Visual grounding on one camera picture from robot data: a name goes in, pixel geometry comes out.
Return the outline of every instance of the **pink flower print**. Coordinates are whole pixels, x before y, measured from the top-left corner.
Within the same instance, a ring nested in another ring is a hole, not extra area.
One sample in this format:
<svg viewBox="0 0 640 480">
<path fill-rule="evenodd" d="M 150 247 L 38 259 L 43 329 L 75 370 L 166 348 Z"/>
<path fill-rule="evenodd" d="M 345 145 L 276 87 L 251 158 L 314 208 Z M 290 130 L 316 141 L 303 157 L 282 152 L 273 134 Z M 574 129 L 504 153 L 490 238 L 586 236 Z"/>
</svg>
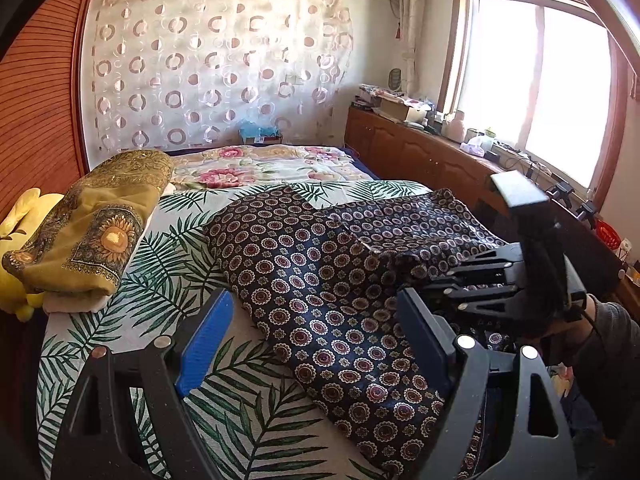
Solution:
<svg viewBox="0 0 640 480">
<path fill-rule="evenodd" d="M 237 146 L 229 146 L 228 148 L 220 150 L 220 157 L 233 158 L 236 156 L 244 156 L 244 152 Z"/>
<path fill-rule="evenodd" d="M 201 174 L 198 182 L 206 184 L 210 188 L 240 187 L 255 182 L 255 178 L 246 171 L 221 168 Z"/>
<path fill-rule="evenodd" d="M 325 151 L 324 148 L 318 148 L 317 146 L 305 146 L 305 149 L 311 153 L 312 155 L 315 156 L 315 158 L 321 159 L 321 160 L 338 160 L 338 156 L 331 153 L 331 152 L 327 152 Z"/>
</svg>

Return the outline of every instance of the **person's hand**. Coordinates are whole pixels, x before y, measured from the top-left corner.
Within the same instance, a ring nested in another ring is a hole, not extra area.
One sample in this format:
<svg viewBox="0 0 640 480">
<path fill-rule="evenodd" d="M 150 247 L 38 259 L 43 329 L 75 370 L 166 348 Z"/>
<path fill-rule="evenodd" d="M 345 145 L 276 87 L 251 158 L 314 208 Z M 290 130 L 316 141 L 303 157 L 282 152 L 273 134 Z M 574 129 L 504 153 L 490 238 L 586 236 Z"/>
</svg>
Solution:
<svg viewBox="0 0 640 480">
<path fill-rule="evenodd" d="M 596 319 L 596 304 L 593 301 L 593 296 L 587 295 L 587 306 L 584 309 L 585 314 L 595 321 Z M 591 335 L 593 328 L 585 317 L 581 317 L 580 320 L 567 323 L 562 320 L 554 321 L 549 330 L 546 331 L 543 337 L 548 337 L 555 334 L 564 334 L 564 343 L 573 348 L 580 346 Z"/>
<path fill-rule="evenodd" d="M 587 316 L 595 321 L 596 319 L 596 304 L 593 301 L 593 297 L 587 295 L 587 305 L 584 309 Z M 562 320 L 554 321 L 545 335 L 537 339 L 524 338 L 522 340 L 525 344 L 535 346 L 540 350 L 540 339 L 547 337 L 557 337 L 561 341 L 560 353 L 563 355 L 571 355 L 575 350 L 580 348 L 587 338 L 591 335 L 593 328 L 585 317 L 581 317 L 578 321 L 567 323 Z"/>
</svg>

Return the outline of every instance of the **window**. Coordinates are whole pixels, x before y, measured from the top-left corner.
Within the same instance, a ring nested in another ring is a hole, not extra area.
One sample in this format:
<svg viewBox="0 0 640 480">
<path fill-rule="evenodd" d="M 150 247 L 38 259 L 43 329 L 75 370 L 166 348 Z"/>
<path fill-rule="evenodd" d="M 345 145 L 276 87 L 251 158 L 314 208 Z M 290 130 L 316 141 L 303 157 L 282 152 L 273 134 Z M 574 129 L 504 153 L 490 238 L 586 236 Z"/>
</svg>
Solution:
<svg viewBox="0 0 640 480">
<path fill-rule="evenodd" d="M 458 5 L 438 108 L 462 110 L 466 128 L 491 128 L 583 197 L 599 186 L 606 193 L 610 180 L 602 179 L 612 176 L 618 157 L 612 138 L 622 139 L 626 62 L 616 63 L 617 47 L 610 50 L 589 7 L 579 0 Z M 622 121 L 615 120 L 621 111 Z"/>
</svg>

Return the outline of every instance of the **wooden cabinet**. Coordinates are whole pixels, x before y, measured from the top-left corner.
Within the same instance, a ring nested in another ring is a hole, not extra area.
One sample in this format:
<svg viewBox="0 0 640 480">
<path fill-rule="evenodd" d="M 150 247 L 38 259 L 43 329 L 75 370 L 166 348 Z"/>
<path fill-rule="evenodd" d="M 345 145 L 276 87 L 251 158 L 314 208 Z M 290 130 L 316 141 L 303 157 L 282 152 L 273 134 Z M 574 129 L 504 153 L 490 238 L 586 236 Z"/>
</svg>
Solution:
<svg viewBox="0 0 640 480">
<path fill-rule="evenodd" d="M 474 209 L 479 200 L 507 214 L 490 176 L 502 171 L 496 164 L 460 151 L 455 143 L 400 124 L 372 112 L 350 108 L 345 142 L 382 179 L 413 180 L 431 189 L 448 187 Z"/>
</svg>

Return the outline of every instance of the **stuffed animal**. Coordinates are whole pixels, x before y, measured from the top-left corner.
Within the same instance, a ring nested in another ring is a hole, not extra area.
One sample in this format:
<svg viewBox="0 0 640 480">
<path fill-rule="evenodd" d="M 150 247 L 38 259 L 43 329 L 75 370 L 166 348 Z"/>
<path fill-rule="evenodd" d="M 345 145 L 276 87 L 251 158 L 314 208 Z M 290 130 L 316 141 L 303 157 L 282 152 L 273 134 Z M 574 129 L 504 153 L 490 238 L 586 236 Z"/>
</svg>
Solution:
<svg viewBox="0 0 640 480">
<path fill-rule="evenodd" d="M 0 223 L 0 260 L 5 252 L 23 247 L 62 197 L 57 193 L 40 196 L 38 188 L 28 189 L 20 196 Z M 22 283 L 0 265 L 0 309 L 24 322 L 41 306 L 42 294 L 27 294 Z"/>
</svg>

